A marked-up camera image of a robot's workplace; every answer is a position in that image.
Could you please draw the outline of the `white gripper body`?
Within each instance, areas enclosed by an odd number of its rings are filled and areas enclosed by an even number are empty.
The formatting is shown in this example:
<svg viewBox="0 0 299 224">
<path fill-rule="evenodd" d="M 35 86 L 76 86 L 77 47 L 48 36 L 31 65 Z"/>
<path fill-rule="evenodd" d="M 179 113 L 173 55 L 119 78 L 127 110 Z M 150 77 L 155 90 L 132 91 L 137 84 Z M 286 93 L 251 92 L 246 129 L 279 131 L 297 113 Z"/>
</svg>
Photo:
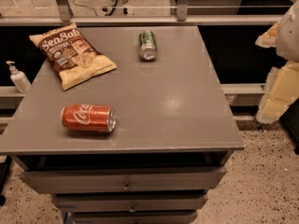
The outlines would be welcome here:
<svg viewBox="0 0 299 224">
<path fill-rule="evenodd" d="M 278 26 L 277 55 L 288 61 L 299 61 L 299 0 L 290 7 Z"/>
</svg>

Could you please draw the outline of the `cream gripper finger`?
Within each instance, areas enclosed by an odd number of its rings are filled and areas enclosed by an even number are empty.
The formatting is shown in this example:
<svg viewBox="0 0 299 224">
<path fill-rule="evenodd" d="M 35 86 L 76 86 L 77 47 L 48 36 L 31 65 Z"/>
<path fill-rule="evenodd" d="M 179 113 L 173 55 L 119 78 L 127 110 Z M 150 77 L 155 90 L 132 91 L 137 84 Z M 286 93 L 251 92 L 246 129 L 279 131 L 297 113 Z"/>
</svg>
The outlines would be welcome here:
<svg viewBox="0 0 299 224">
<path fill-rule="evenodd" d="M 278 27 L 280 22 L 278 21 L 272 25 L 266 32 L 259 35 L 255 41 L 255 44 L 262 48 L 274 48 L 277 44 Z"/>
<path fill-rule="evenodd" d="M 272 67 L 264 86 L 256 119 L 271 124 L 299 98 L 299 63 L 287 61 L 281 68 Z"/>
</svg>

